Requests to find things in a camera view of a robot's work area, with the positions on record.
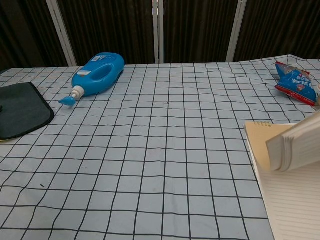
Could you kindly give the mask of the blue pump detergent bottle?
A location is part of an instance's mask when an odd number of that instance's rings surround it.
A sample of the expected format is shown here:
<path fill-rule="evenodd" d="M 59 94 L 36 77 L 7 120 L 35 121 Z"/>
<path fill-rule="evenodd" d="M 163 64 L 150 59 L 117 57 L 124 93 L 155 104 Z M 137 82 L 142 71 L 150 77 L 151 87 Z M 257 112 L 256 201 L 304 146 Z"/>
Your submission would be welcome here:
<path fill-rule="evenodd" d="M 72 77 L 70 95 L 58 102 L 73 106 L 81 97 L 104 92 L 119 79 L 124 67 L 125 61 L 117 53 L 101 52 L 95 55 Z"/>

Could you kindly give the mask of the folding screen with white frame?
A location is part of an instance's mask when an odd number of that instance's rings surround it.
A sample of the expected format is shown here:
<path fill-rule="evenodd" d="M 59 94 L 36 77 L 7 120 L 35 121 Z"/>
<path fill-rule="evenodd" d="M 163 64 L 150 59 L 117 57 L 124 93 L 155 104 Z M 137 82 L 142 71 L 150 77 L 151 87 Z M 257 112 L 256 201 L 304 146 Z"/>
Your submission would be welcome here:
<path fill-rule="evenodd" d="M 320 60 L 320 0 L 0 0 L 0 71 L 127 64 Z"/>

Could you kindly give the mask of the blue snack packet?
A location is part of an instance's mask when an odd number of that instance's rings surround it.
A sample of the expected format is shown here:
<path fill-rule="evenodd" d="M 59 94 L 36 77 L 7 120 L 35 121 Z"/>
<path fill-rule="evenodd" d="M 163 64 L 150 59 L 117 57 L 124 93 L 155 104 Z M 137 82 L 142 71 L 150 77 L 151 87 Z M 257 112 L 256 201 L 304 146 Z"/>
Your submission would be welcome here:
<path fill-rule="evenodd" d="M 279 80 L 275 88 L 309 106 L 317 103 L 317 94 L 310 79 L 310 73 L 277 61 L 275 67 Z"/>

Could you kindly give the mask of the checked white tablecloth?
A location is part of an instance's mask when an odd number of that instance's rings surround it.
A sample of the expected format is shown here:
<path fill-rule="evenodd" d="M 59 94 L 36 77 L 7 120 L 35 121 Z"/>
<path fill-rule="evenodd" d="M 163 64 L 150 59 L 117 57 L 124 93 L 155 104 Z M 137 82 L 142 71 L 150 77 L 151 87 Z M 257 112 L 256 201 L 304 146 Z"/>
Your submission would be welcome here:
<path fill-rule="evenodd" d="M 275 62 L 320 82 L 320 59 L 132 64 L 74 107 L 77 67 L 12 68 L 50 124 L 0 143 L 0 240 L 274 240 L 243 129 L 314 109 L 275 89 Z"/>

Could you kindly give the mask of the dark grey cloth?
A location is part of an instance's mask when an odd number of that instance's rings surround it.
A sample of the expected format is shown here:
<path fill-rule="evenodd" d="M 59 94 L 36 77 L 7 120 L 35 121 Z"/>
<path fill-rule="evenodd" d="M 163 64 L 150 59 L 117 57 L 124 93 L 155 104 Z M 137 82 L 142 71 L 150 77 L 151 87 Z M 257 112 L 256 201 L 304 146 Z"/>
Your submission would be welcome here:
<path fill-rule="evenodd" d="M 51 123 L 54 116 L 33 83 L 0 87 L 0 142 L 36 131 Z"/>

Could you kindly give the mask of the beige notebook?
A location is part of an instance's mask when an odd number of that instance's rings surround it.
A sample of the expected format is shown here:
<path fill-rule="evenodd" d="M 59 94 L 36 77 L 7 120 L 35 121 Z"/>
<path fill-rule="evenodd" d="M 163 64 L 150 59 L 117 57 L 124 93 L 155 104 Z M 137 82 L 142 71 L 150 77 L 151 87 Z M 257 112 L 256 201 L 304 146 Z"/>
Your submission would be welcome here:
<path fill-rule="evenodd" d="M 320 240 L 320 111 L 244 129 L 275 240 Z"/>

